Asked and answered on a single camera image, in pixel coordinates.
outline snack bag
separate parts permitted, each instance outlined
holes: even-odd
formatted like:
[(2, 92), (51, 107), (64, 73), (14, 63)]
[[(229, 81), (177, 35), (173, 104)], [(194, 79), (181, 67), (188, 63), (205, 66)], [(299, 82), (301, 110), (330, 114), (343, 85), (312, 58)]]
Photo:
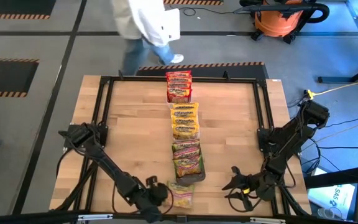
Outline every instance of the snack bag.
[(187, 159), (174, 159), (173, 163), (175, 165), (177, 176), (183, 177), (184, 175), (189, 174), (200, 174), (200, 160), (202, 160), (201, 156), (195, 156)]
[(179, 116), (172, 116), (172, 124), (195, 125), (198, 124), (198, 118), (183, 118)]
[[(192, 208), (194, 185), (184, 187), (178, 185), (177, 183), (168, 181), (167, 186), (173, 194), (173, 206), (180, 208)], [(172, 196), (170, 193), (168, 193), (168, 198), (165, 200), (164, 205), (170, 206), (171, 202)]]
[(183, 141), (183, 142), (175, 142), (172, 144), (172, 150), (174, 152), (179, 151), (181, 149), (185, 149), (188, 147), (197, 147), (200, 148), (200, 140), (192, 140), (192, 141)]
[(200, 126), (198, 124), (194, 125), (183, 125), (183, 124), (173, 124), (173, 138), (175, 140), (192, 140), (199, 138)]
[(173, 153), (173, 159), (186, 159), (200, 155), (199, 147), (189, 147)]
[(198, 110), (198, 103), (175, 103), (174, 110)]
[(190, 83), (191, 77), (167, 77), (169, 83)]
[(168, 82), (168, 88), (190, 88), (191, 83), (172, 83)]
[(191, 77), (191, 71), (178, 71), (178, 72), (167, 72), (165, 74), (168, 77)]
[(172, 117), (181, 117), (181, 118), (194, 118), (197, 117), (197, 110), (174, 110), (171, 109), (171, 118)]
[(168, 103), (189, 103), (191, 88), (168, 88)]

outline person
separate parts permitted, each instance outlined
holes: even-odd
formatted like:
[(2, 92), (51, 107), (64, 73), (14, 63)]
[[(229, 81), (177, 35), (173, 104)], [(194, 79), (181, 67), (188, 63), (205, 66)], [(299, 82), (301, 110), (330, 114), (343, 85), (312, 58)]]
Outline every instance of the person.
[(118, 33), (125, 39), (123, 75), (136, 75), (151, 50), (162, 65), (180, 63), (184, 56), (174, 54), (169, 34), (164, 31), (163, 0), (111, 0)]

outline white sneaker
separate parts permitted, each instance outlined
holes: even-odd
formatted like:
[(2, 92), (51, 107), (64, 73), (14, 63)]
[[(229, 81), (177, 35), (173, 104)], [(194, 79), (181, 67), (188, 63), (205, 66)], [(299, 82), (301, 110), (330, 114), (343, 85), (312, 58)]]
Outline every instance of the white sneaker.
[(180, 63), (185, 59), (185, 56), (180, 55), (180, 54), (175, 54), (175, 56), (173, 57), (171, 63)]

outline concrete floor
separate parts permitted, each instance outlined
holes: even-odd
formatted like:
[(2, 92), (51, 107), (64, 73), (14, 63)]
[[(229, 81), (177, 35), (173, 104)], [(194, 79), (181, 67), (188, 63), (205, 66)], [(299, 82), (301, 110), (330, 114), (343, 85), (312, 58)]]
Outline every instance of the concrete floor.
[[(80, 2), (58, 1), (49, 21), (0, 20), (0, 31), (70, 31)], [(326, 4), (331, 9), (329, 19), (321, 24), (307, 24), (302, 31), (358, 31), (343, 2)], [(225, 12), (238, 7), (237, 1), (226, 1), (224, 6), (208, 8)], [(198, 11), (195, 17), (182, 15), (181, 26), (183, 31), (253, 31), (249, 15), (222, 16), (203, 11)], [(116, 31), (108, 1), (88, 1), (80, 31)], [(0, 215), (11, 212), (67, 41), (67, 36), (0, 36), (0, 57), (40, 59), (26, 98), (0, 98), (0, 138), (4, 141), (0, 146)], [(117, 75), (123, 43), (120, 37), (113, 36), (76, 38), (24, 213), (48, 210), (55, 184), (56, 163), (62, 154), (63, 140), (57, 131), (66, 129), (70, 123), (83, 75)], [(297, 37), (294, 43), (287, 45), (273, 38), (254, 42), (243, 36), (184, 36), (173, 42), (172, 48), (185, 55), (184, 64), (263, 61), (270, 78), (283, 80), (288, 102), (299, 98), (304, 89), (319, 92), (338, 86), (318, 84), (318, 76), (348, 77), (358, 71), (358, 37)], [(156, 59), (150, 57), (146, 64), (155, 65), (155, 62)], [(358, 118), (358, 86), (319, 96), (316, 101), (330, 109), (329, 123)], [(291, 108), (290, 113), (295, 114), (295, 108)], [(317, 140), (352, 125), (355, 124), (320, 130), (314, 138)], [(324, 140), (320, 146), (358, 146), (358, 128)], [(358, 150), (333, 149), (322, 153), (340, 169), (358, 167)], [(304, 159), (315, 156), (313, 147), (302, 155)], [(321, 166), (334, 170), (324, 159)]]

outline jeans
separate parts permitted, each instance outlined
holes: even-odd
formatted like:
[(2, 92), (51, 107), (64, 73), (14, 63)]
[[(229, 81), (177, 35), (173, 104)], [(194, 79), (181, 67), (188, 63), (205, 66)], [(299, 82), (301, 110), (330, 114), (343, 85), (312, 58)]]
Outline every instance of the jeans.
[(169, 45), (156, 47), (144, 39), (125, 41), (127, 47), (121, 67), (121, 73), (123, 75), (136, 75), (139, 67), (144, 63), (144, 61), (146, 61), (150, 49), (156, 56), (159, 57), (160, 62), (164, 65), (169, 65), (175, 56)]

